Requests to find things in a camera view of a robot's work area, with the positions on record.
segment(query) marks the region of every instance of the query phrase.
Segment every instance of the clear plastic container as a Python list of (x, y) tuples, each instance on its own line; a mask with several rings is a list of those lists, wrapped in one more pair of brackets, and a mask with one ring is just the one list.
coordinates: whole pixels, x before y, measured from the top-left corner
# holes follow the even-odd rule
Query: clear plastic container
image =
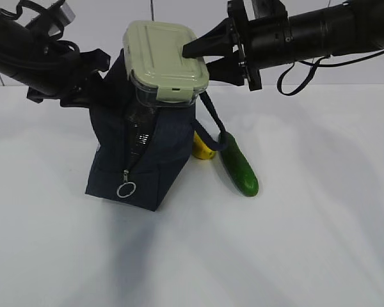
[(158, 88), (150, 88), (140, 83), (133, 73), (131, 74), (131, 81), (136, 87), (136, 98), (147, 107), (190, 107), (196, 102), (199, 94), (205, 91), (201, 90), (194, 93), (189, 101), (164, 102), (157, 99)]
[(124, 36), (125, 65), (141, 104), (189, 107), (206, 90), (209, 73), (204, 59), (182, 57), (183, 46), (195, 39), (192, 30), (178, 24), (130, 24)]

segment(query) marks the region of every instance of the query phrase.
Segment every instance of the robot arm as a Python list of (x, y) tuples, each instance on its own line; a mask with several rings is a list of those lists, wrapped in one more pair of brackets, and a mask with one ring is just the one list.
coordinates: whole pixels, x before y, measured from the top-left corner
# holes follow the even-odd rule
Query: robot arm
[[(39, 13), (26, 27), (16, 22), (24, 8)], [(88, 107), (101, 86), (98, 72), (109, 69), (110, 57), (100, 49), (80, 52), (76, 44), (61, 40), (74, 17), (65, 0), (49, 9), (26, 0), (16, 13), (0, 8), (0, 73), (28, 85), (32, 101), (61, 99), (63, 107)]]
[(223, 56), (208, 64), (211, 80), (242, 86), (247, 79), (259, 90), (262, 68), (384, 50), (384, 0), (349, 0), (293, 17), (279, 0), (252, 2), (255, 20), (243, 0), (231, 0), (228, 18), (184, 47), (186, 58)]
[[(223, 56), (208, 64), (212, 80), (242, 86), (247, 79), (251, 90), (259, 90), (262, 68), (384, 50), (384, 0), (349, 0), (293, 17), (279, 0), (252, 2), (255, 20), (248, 20), (243, 0), (231, 0), (228, 18), (184, 46), (186, 58)], [(39, 13), (26, 27), (16, 22), (24, 8)], [(28, 85), (32, 101), (89, 107), (108, 94), (99, 72), (109, 69), (110, 57), (61, 40), (73, 19), (65, 0), (49, 9), (28, 0), (19, 1), (16, 13), (0, 9), (0, 73)]]

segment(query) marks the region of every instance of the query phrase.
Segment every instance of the metal ring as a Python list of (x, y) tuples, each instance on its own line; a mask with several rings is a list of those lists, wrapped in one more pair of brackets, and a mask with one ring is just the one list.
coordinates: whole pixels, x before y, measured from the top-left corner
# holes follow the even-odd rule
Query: metal ring
[[(131, 186), (133, 186), (132, 191), (131, 191), (130, 193), (128, 193), (127, 195), (121, 195), (121, 189), (122, 189), (123, 187), (126, 187), (127, 185), (131, 185)], [(118, 187), (118, 189), (116, 190), (116, 195), (117, 195), (119, 198), (128, 198), (128, 197), (130, 197), (132, 194), (134, 194), (135, 191), (136, 191), (136, 184), (135, 184), (134, 182), (126, 182), (126, 183), (124, 183), (124, 184), (122, 184), (122, 185), (120, 185), (120, 186)]]

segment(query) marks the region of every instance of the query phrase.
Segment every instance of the zipper pull ring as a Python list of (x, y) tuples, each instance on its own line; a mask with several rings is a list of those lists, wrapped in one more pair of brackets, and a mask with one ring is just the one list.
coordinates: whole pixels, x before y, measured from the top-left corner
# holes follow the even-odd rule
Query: zipper pull ring
[[(124, 184), (120, 185), (118, 187), (118, 189), (116, 190), (116, 195), (119, 197), (119, 198), (128, 198), (130, 197), (132, 194), (135, 193), (136, 191), (136, 184), (134, 182), (129, 182), (128, 180), (128, 177), (129, 177), (129, 170), (126, 169), (124, 171)], [(124, 188), (124, 187), (127, 187), (128, 185), (131, 185), (132, 186), (132, 190), (126, 194), (126, 195), (122, 195), (121, 194), (121, 190)]]

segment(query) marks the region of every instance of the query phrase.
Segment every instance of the black cable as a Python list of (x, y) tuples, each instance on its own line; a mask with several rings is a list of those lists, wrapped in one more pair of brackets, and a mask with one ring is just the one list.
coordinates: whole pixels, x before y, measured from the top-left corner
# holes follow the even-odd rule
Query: black cable
[(0, 62), (7, 65), (11, 65), (18, 68), (24, 68), (29, 70), (53, 70), (58, 68), (63, 62), (57, 61), (52, 63), (41, 63), (41, 62), (32, 62), (24, 61), (21, 59), (14, 58), (12, 56), (5, 55), (0, 52)]
[(40, 15), (45, 15), (47, 18), (51, 19), (54, 22), (54, 25), (59, 29), (60, 33), (50, 36), (52, 40), (59, 40), (64, 35), (64, 25), (52, 12), (50, 12), (47, 8), (34, 3), (30, 0), (20, 0), (16, 6), (16, 13), (9, 12), (3, 8), (0, 8), (0, 16), (9, 20), (18, 20), (23, 14), (23, 8), (29, 8)]
[(328, 59), (329, 56), (325, 56), (323, 58), (320, 58), (317, 62), (315, 63), (311, 63), (311, 62), (307, 62), (307, 61), (300, 61), (301, 64), (304, 64), (304, 65), (307, 65), (307, 66), (310, 66), (310, 72), (308, 73), (306, 79), (299, 85), (298, 88), (296, 88), (293, 92), (291, 93), (284, 93), (283, 92), (283, 80), (284, 80), (284, 77), (294, 68), (294, 65), (296, 64), (293, 63), (293, 65), (288, 69), (286, 70), (279, 78), (279, 80), (277, 81), (277, 89), (278, 91), (285, 95), (285, 96), (294, 96), (296, 94), (298, 94), (299, 92), (301, 92), (302, 90), (304, 90), (306, 88), (306, 86), (313, 80), (316, 72), (317, 72), (317, 69), (318, 68), (321, 68), (321, 67), (325, 67), (325, 68), (328, 68), (328, 67), (341, 67), (341, 66), (346, 66), (346, 65), (350, 65), (350, 64), (355, 64), (355, 63), (359, 63), (359, 62), (362, 62), (362, 61), (367, 61), (368, 59), (373, 59), (373, 58), (376, 58), (378, 56), (382, 56), (384, 54), (384, 50), (383, 51), (380, 51), (380, 52), (377, 52), (377, 53), (374, 53), (374, 54), (371, 54), (370, 56), (365, 56), (365, 57), (362, 57), (362, 58), (359, 58), (359, 59), (354, 59), (352, 61), (347, 61), (347, 62), (342, 62), (342, 63), (337, 63), (337, 64), (320, 64), (320, 62), (324, 59)]
[(296, 62), (294, 62), (292, 64), (292, 66), (286, 70), (279, 78), (279, 80), (277, 81), (277, 89), (279, 91), (279, 93), (285, 95), (285, 96), (295, 96), (297, 95), (298, 93), (300, 93), (301, 91), (303, 91), (306, 86), (311, 82), (311, 80), (313, 80), (314, 78), (314, 75), (316, 74), (317, 72), (317, 69), (319, 68), (319, 65), (320, 65), (320, 62), (322, 62), (322, 60), (324, 59), (328, 59), (329, 57), (328, 56), (324, 56), (320, 59), (318, 59), (312, 67), (310, 67), (310, 72), (308, 73), (306, 79), (292, 92), (290, 93), (284, 93), (283, 92), (283, 80), (284, 80), (284, 77), (294, 68)]
[(52, 40), (59, 40), (63, 37), (65, 29), (63, 23), (59, 20), (59, 18), (54, 16), (54, 14), (52, 14), (47, 8), (44, 8), (43, 6), (34, 3), (30, 0), (20, 0), (19, 4), (25, 8), (29, 8), (30, 10), (39, 13), (40, 15), (46, 15), (54, 22), (54, 25), (59, 29), (60, 33), (50, 36)]
[[(336, 64), (320, 64), (318, 67), (319, 68), (320, 67), (322, 67), (322, 68), (342, 67), (342, 66), (346, 66), (346, 65), (351, 65), (351, 64), (359, 63), (359, 62), (362, 62), (362, 61), (367, 61), (368, 59), (373, 59), (373, 58), (376, 58), (376, 57), (382, 56), (382, 55), (384, 55), (384, 50), (380, 51), (380, 52), (377, 52), (377, 53), (374, 53), (374, 54), (371, 54), (370, 56), (365, 56), (363, 58), (354, 59), (352, 61), (336, 63)], [(307, 65), (307, 66), (314, 66), (313, 63), (307, 62), (307, 61), (300, 61), (300, 63), (304, 64), (304, 65)]]

